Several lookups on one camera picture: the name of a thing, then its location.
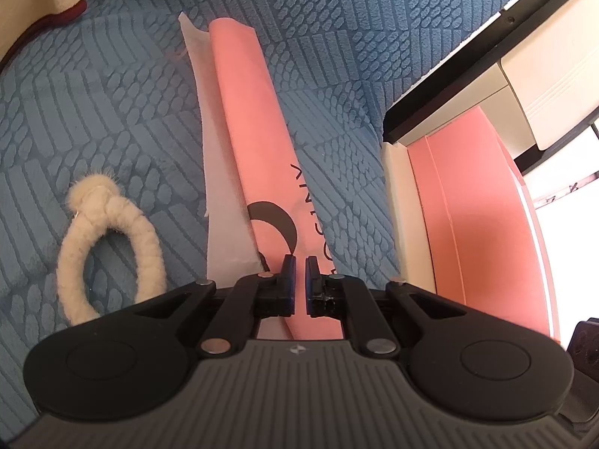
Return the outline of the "pink plastic bag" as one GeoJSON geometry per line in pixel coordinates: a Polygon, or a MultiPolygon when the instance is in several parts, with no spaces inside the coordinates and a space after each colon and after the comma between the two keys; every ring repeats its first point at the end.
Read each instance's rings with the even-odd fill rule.
{"type": "Polygon", "coordinates": [[[195,27],[179,17],[196,81],[208,218],[207,276],[220,287],[297,259],[295,311],[267,320],[268,339],[340,339],[339,321],[308,316],[305,259],[335,272],[304,169],[294,151],[252,27],[232,18],[195,27]]]}

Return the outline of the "blue textured floor chair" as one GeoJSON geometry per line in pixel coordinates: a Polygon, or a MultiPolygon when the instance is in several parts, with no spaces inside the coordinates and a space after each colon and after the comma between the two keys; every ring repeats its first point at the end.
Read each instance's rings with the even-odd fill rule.
{"type": "Polygon", "coordinates": [[[292,254],[432,287],[383,118],[509,0],[1,0],[1,437],[42,339],[292,254]]]}

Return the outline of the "pink open cardboard box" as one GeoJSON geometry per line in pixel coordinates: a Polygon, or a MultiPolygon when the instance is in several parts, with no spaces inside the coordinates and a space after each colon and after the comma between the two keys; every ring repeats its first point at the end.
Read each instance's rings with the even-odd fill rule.
{"type": "Polygon", "coordinates": [[[530,193],[480,107],[407,148],[439,295],[559,338],[530,193]]]}

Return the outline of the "white folding chair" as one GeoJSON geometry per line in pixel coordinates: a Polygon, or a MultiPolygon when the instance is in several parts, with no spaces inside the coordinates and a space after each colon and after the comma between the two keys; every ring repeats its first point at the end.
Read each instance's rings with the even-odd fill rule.
{"type": "Polygon", "coordinates": [[[530,193],[552,280],[565,207],[598,187],[598,0],[513,0],[391,107],[382,150],[400,279],[438,294],[407,148],[480,107],[530,193]]]}

